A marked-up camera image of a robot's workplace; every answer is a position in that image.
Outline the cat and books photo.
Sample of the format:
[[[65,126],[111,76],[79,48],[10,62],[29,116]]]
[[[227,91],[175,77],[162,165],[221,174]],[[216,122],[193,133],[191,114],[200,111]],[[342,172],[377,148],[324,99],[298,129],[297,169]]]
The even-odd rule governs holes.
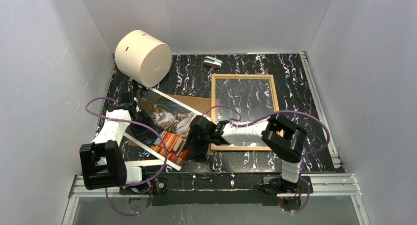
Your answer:
[[[188,163],[206,163],[208,145],[187,143],[191,121],[201,113],[156,89],[147,91],[137,102],[142,121],[155,130],[131,125],[125,137],[150,155],[180,171]]]

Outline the white mat board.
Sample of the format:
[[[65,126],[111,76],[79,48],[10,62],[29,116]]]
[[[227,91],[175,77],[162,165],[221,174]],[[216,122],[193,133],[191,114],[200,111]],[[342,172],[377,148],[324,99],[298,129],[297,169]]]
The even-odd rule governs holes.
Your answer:
[[[149,167],[149,166],[162,166],[163,160],[152,159],[152,160],[138,160],[138,161],[126,161],[124,162],[126,167]]]

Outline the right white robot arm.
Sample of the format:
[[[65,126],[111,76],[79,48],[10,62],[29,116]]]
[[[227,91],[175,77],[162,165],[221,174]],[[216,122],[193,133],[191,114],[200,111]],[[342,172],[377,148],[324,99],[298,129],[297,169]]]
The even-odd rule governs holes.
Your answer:
[[[307,131],[280,114],[273,114],[256,123],[223,120],[217,124],[198,115],[189,125],[184,147],[196,149],[209,144],[263,143],[282,161],[281,181],[296,184],[306,140]]]

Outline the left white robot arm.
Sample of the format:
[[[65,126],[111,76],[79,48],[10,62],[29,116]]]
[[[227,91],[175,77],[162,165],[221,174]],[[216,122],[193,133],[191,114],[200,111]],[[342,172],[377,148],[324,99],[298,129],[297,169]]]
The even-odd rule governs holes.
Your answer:
[[[104,125],[99,134],[90,143],[80,147],[83,180],[88,190],[121,187],[143,180],[142,169],[128,166],[119,148],[127,129],[135,134],[146,131],[130,121],[154,127],[148,113],[137,106],[134,94],[125,92],[106,111]]]

